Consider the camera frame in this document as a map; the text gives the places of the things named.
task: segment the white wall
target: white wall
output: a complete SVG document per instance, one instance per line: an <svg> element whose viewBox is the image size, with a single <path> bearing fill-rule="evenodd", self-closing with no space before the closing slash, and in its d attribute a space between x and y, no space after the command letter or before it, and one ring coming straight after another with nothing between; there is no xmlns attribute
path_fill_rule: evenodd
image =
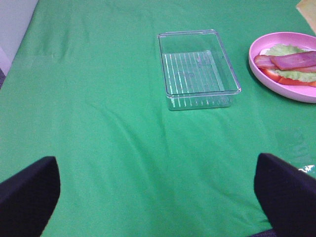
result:
<svg viewBox="0 0 316 237"><path fill-rule="evenodd" d="M0 0L0 68L7 75L38 0Z"/></svg>

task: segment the ham slice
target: ham slice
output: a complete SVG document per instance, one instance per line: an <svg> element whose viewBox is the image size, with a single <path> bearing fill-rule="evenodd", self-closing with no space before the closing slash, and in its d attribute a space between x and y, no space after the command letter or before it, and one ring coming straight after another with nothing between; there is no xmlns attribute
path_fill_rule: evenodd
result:
<svg viewBox="0 0 316 237"><path fill-rule="evenodd" d="M316 65L316 51L274 56L270 60L281 70L305 68Z"/></svg>
<svg viewBox="0 0 316 237"><path fill-rule="evenodd" d="M272 61L271 58L276 56L257 55L254 58L254 63L260 69L279 69ZM316 63L310 67L292 68L289 71L299 71L303 73L316 73Z"/></svg>
<svg viewBox="0 0 316 237"><path fill-rule="evenodd" d="M270 58L271 56L268 55L257 55L253 61L258 68L278 69L277 66L271 62Z"/></svg>

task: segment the transparent box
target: transparent box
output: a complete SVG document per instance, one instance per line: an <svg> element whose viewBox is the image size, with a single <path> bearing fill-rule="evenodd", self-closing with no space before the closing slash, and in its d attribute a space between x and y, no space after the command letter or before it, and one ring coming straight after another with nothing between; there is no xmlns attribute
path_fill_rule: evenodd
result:
<svg viewBox="0 0 316 237"><path fill-rule="evenodd" d="M162 33L158 40L170 110L227 107L241 92L215 30Z"/></svg>

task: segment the tomato slice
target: tomato slice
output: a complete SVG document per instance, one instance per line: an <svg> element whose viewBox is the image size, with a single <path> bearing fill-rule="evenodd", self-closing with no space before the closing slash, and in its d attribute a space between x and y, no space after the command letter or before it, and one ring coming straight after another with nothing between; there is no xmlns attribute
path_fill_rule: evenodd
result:
<svg viewBox="0 0 316 237"><path fill-rule="evenodd" d="M274 71L270 69L261 69L264 75L269 77L270 79L274 80L277 83L283 84L283 85L308 85L316 87L316 81L313 82L303 82L300 80L293 80L291 78L285 78L280 76L279 74L275 73Z"/></svg>

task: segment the lettuce leaf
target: lettuce leaf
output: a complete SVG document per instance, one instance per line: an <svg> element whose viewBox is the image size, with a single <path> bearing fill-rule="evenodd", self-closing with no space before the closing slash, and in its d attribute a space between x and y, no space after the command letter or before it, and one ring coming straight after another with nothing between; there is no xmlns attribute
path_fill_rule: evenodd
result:
<svg viewBox="0 0 316 237"><path fill-rule="evenodd" d="M305 50L300 49L296 46L292 45L285 45L285 44L276 44L272 48L270 48L265 54L272 55L272 56L284 56L287 54L293 53L301 53L305 52ZM275 70L277 74L285 78L291 78L293 80L300 80L303 82L312 82L316 81L316 73L303 73L298 71L282 71L282 70Z"/></svg>

